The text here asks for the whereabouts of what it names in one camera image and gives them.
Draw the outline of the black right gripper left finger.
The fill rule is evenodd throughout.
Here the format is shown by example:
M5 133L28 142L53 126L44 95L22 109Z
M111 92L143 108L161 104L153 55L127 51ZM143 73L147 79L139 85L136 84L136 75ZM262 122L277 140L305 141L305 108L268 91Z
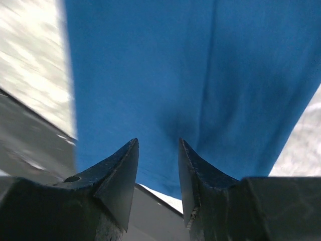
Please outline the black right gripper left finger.
M132 139L63 182L1 177L1 240L122 240L138 156L138 139Z

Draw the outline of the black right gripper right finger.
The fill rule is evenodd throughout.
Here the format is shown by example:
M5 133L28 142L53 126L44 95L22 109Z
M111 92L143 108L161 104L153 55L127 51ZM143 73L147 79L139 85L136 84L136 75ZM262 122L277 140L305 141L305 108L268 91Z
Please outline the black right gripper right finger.
M320 240L319 177L236 180L184 140L178 164L191 240Z

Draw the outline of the blue printed t-shirt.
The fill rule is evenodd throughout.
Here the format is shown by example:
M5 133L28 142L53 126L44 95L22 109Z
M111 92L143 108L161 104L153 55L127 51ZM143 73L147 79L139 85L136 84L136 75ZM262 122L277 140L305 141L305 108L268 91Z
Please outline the blue printed t-shirt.
M320 85L320 1L65 1L83 171L139 140L137 182L181 197L178 140L270 173Z

